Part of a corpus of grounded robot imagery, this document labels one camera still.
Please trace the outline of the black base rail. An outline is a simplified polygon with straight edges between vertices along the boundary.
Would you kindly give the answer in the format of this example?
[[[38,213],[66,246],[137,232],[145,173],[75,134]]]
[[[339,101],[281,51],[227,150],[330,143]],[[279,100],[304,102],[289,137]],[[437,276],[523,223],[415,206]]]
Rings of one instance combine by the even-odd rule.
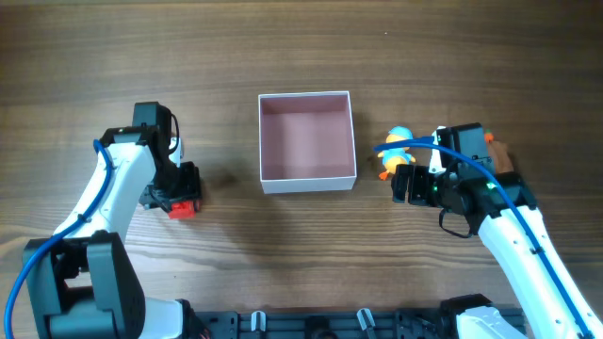
[[[260,313],[199,312],[209,338],[228,339],[437,339],[459,338],[452,316],[438,309],[358,312]]]

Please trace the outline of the white box pink interior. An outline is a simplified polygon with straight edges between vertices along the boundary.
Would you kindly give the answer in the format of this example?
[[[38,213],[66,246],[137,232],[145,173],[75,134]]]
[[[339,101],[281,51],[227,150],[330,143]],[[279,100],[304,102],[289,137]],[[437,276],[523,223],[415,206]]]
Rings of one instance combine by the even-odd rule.
[[[258,134],[266,194],[353,188],[357,164],[347,90],[260,94]]]

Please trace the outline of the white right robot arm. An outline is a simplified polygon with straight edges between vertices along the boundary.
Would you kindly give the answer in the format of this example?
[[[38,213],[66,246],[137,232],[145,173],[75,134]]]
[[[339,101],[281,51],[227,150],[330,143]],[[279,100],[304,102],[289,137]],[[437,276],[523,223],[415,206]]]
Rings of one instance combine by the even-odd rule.
[[[556,252],[537,203],[521,178],[457,162],[434,173],[399,165],[393,197],[465,218],[503,270],[537,338],[599,338],[602,322]]]

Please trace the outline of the red toy fire truck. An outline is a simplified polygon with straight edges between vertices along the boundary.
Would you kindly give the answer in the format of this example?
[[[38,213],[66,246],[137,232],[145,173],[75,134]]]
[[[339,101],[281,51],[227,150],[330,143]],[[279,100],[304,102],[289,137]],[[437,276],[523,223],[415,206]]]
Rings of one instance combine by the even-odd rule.
[[[194,218],[201,210],[201,205],[201,200],[175,202],[171,205],[171,211],[168,213],[168,216],[170,219]]]

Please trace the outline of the yellow duck toy blue hat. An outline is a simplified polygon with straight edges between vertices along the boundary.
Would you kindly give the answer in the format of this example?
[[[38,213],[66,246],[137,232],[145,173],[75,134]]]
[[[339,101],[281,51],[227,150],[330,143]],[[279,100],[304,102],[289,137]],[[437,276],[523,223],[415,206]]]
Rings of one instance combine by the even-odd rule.
[[[413,134],[410,129],[402,126],[396,126],[388,132],[386,143],[393,143],[412,139]],[[416,162],[416,159],[408,153],[409,148],[394,148],[378,153],[382,159],[384,171],[379,174],[379,178],[385,181],[389,174],[395,174],[398,165],[409,165]]]

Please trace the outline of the brown toy with orange top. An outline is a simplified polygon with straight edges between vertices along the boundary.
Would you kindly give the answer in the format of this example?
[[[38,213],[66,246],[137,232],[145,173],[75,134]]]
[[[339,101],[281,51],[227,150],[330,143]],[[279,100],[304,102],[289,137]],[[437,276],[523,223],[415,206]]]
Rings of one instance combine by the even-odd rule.
[[[514,171],[513,161],[508,153],[508,146],[505,143],[495,140],[495,137],[490,130],[485,131],[484,140],[488,154],[493,160],[495,173],[500,174]]]

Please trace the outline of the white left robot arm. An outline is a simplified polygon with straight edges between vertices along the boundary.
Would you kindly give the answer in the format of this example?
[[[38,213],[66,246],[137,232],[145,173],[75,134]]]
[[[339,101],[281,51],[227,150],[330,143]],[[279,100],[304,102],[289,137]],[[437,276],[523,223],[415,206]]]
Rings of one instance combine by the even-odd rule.
[[[145,297],[123,244],[139,205],[194,216],[198,169],[172,156],[179,147],[161,127],[108,129],[93,148],[98,162],[71,214],[24,248],[5,310],[7,337],[23,285],[41,338],[210,337],[188,301]]]

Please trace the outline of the colourful puzzle cube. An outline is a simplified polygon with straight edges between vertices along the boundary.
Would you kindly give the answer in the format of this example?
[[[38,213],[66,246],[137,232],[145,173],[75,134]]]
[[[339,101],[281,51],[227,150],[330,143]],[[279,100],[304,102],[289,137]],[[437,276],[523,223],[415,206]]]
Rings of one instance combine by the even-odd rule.
[[[180,167],[182,159],[182,140],[180,137],[171,137],[169,159],[176,167]]]

